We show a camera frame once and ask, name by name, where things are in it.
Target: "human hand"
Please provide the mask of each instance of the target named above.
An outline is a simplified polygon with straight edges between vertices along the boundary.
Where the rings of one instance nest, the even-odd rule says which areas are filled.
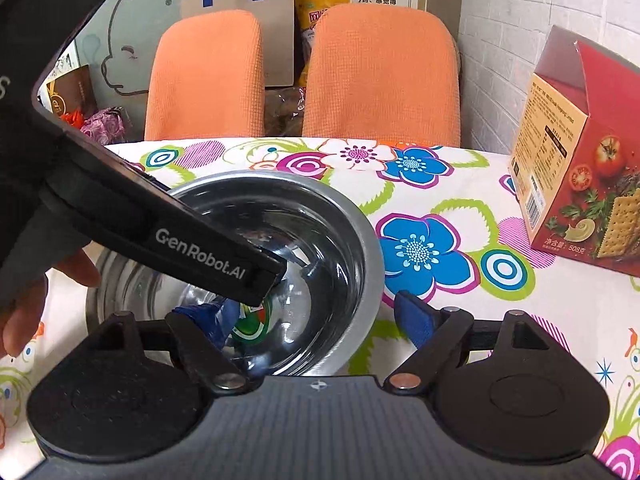
[[[80,285],[100,285],[100,272],[80,249],[57,264],[55,269],[64,272]],[[22,291],[15,299],[15,307],[0,314],[0,358],[9,354],[18,357],[38,329],[49,282],[42,276]]]

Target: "pink striped pattern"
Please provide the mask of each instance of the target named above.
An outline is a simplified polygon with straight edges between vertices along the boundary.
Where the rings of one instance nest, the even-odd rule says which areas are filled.
[[[554,254],[541,253],[531,249],[529,236],[522,218],[511,216],[498,224],[498,241],[521,253],[534,269],[545,269],[555,261]]]
[[[529,314],[542,328],[546,330],[546,332],[556,340],[556,342],[564,348],[569,354],[571,350],[569,350],[569,343],[566,341],[564,334],[558,330],[558,328],[551,322],[547,321],[545,318],[536,316],[535,314]]]
[[[185,148],[184,153],[175,163],[192,170],[201,168],[218,160],[225,153],[225,145],[218,140],[206,140]]]

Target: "white flower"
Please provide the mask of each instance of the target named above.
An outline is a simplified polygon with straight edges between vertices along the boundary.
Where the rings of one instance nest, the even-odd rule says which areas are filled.
[[[337,169],[385,171],[385,162],[396,160],[394,151],[376,140],[329,139],[318,151],[325,154],[324,165]]]

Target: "silver rivet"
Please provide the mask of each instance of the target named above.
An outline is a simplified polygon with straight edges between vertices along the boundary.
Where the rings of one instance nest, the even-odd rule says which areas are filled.
[[[389,382],[398,390],[413,390],[420,386],[420,377],[413,374],[395,374],[389,378]]]
[[[223,390],[237,390],[246,384],[246,379],[240,374],[222,374],[214,379],[214,384]]]

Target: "gray ribbed surface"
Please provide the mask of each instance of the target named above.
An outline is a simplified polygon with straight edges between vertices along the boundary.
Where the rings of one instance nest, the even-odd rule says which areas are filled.
[[[312,384],[323,381],[318,390]],[[418,399],[386,394],[371,377],[266,378],[217,400],[194,433],[135,463],[50,460],[29,480],[584,480],[615,479],[591,456],[517,466],[451,440]]]

